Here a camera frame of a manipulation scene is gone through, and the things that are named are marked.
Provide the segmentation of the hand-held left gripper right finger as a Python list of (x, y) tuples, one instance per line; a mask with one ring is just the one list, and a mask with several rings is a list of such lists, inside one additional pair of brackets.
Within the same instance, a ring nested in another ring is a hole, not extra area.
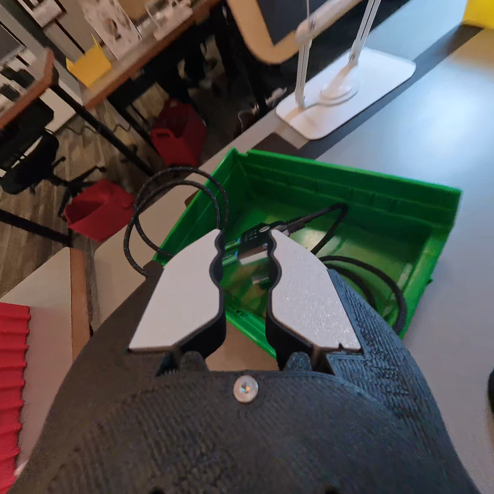
[(269, 233), (267, 255), (265, 335), (279, 369), (294, 353), (305, 353), (315, 367), (328, 353), (361, 353), (354, 318), (324, 264), (278, 230)]

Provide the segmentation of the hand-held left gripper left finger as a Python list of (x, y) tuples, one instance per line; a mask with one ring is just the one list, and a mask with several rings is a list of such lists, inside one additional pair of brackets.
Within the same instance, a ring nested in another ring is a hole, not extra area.
[(189, 352), (204, 360), (226, 338), (223, 278), (224, 232), (213, 229), (163, 268), (128, 351), (173, 358)]

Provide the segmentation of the green plastic bin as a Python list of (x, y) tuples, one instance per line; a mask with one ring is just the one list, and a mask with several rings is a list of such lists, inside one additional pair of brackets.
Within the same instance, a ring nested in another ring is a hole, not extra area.
[[(256, 150), (229, 150), (211, 174), (229, 199), (226, 242), (260, 223), (347, 204), (347, 214), (317, 255), (352, 258), (391, 278), (407, 305), (406, 320), (397, 333), (403, 337), (454, 226), (459, 189)], [(216, 216), (208, 194), (198, 191), (161, 248), (173, 254), (181, 251), (215, 227)], [(396, 323), (399, 310), (386, 282), (350, 263), (331, 264), (365, 282), (376, 311), (388, 324)], [(238, 265), (224, 271), (226, 318), (274, 358), (265, 337), (268, 287), (255, 287), (249, 275)]]

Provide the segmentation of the red plastic bin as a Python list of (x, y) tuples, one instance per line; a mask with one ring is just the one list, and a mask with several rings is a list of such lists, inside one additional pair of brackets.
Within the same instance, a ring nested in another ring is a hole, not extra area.
[(194, 107), (174, 98), (168, 99), (157, 116), (150, 138), (167, 165), (200, 166), (207, 128)]
[(69, 229), (101, 243), (128, 225), (133, 207), (134, 196), (104, 178), (74, 197), (64, 215)]

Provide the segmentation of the red ribbed object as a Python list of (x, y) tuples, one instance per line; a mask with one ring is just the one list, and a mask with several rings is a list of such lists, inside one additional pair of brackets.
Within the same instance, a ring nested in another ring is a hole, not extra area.
[(1, 303), (1, 493), (15, 481), (30, 308)]

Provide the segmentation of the black office chair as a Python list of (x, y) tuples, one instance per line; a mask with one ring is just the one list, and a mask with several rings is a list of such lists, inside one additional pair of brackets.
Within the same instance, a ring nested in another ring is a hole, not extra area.
[(53, 109), (37, 99), (1, 129), (1, 190), (12, 196), (26, 190), (34, 194), (43, 181), (63, 187), (57, 215), (66, 221), (64, 212), (69, 202), (95, 184), (87, 178), (95, 171), (104, 173), (107, 169), (94, 166), (72, 180), (57, 176), (54, 170), (66, 158), (57, 158), (59, 140), (46, 129), (53, 118)]

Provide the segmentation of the white monitor stand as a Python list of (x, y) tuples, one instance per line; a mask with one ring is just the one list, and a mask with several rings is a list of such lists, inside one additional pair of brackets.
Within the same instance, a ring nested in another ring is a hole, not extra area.
[(299, 47), (294, 92), (276, 107), (276, 115), (306, 140), (321, 139), (411, 78), (411, 60), (365, 48), (381, 1), (368, 1), (348, 53), (307, 81), (312, 41), (333, 25), (355, 1), (326, 1), (310, 12), (296, 32)]

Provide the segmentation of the wooden desk with black legs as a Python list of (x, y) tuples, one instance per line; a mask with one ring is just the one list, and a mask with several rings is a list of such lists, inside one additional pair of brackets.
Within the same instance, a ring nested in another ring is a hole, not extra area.
[(115, 133), (102, 123), (102, 121), (98, 120), (90, 110), (104, 102), (124, 83), (136, 75), (147, 63), (171, 46), (182, 34), (189, 31), (192, 26), (200, 25), (204, 22), (210, 12), (220, 3), (221, 1), (194, 1), (194, 8), (190, 16), (180, 18), (180, 23), (160, 40), (156, 40), (153, 34), (147, 35), (124, 58), (117, 60), (106, 75), (83, 90), (81, 103), (77, 102), (77, 100), (60, 86), (58, 76), (56, 75), (53, 75), (53, 81), (49, 88), (67, 103), (75, 111), (76, 115), (91, 126), (97, 134), (115, 147), (146, 176), (150, 177), (153, 175), (151, 167), (118, 139)]

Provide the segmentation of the white printed box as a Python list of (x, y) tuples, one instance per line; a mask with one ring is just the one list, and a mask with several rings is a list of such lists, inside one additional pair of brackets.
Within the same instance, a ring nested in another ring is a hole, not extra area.
[(86, 21), (116, 59), (139, 45), (141, 35), (118, 1), (83, 1)]

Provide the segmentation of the yellow plastic bin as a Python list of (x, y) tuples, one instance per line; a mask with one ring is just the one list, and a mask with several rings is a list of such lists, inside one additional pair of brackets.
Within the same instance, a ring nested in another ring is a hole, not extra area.
[(462, 24), (493, 30), (493, 1), (467, 1)]

